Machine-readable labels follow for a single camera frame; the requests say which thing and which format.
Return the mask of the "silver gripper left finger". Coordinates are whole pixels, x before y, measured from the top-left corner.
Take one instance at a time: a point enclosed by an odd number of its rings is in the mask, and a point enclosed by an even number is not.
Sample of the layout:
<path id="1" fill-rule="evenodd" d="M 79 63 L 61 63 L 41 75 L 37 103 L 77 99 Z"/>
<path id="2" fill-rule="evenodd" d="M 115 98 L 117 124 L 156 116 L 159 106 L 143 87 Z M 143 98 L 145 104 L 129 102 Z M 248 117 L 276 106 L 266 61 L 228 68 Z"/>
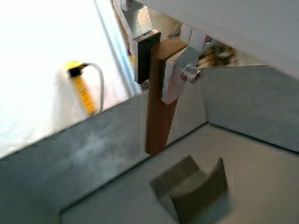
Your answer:
<path id="1" fill-rule="evenodd" d="M 148 80 L 151 49 L 160 42 L 161 33 L 153 29 L 148 8 L 140 3 L 124 3 L 123 12 L 131 31 L 131 53 L 135 56 L 135 81 Z"/>

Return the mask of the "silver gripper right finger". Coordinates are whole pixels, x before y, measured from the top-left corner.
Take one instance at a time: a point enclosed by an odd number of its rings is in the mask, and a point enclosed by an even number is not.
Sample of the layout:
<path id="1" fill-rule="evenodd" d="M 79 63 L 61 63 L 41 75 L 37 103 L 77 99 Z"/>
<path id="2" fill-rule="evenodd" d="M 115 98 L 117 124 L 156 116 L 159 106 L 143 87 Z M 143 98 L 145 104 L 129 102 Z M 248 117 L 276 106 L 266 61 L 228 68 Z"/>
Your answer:
<path id="1" fill-rule="evenodd" d="M 187 46 L 165 61 L 161 100 L 167 105 L 180 97 L 185 82 L 193 84 L 200 79 L 199 57 L 218 43 L 187 24 L 181 26 L 180 40 Z"/>

